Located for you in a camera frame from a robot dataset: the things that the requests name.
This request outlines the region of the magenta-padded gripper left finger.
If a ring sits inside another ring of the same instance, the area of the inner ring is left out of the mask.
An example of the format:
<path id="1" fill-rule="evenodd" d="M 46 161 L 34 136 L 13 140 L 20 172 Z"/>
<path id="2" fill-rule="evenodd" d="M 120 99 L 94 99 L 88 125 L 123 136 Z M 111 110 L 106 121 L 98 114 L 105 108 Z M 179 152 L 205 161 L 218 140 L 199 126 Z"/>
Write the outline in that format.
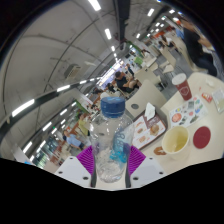
<path id="1" fill-rule="evenodd" d="M 92 148 L 87 147 L 77 156 L 69 156 L 55 174 L 82 187 L 96 185 L 96 172 Z"/>

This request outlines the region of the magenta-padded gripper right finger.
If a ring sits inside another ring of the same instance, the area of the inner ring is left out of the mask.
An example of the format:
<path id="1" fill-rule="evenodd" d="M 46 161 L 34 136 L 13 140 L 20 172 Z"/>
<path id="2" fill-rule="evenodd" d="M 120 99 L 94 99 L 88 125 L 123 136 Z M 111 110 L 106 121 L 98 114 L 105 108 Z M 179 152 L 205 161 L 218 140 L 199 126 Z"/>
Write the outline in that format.
<path id="1" fill-rule="evenodd" d="M 127 188 L 143 187 L 165 176 L 165 171 L 154 157 L 146 157 L 136 147 L 131 147 L 125 174 Z"/>

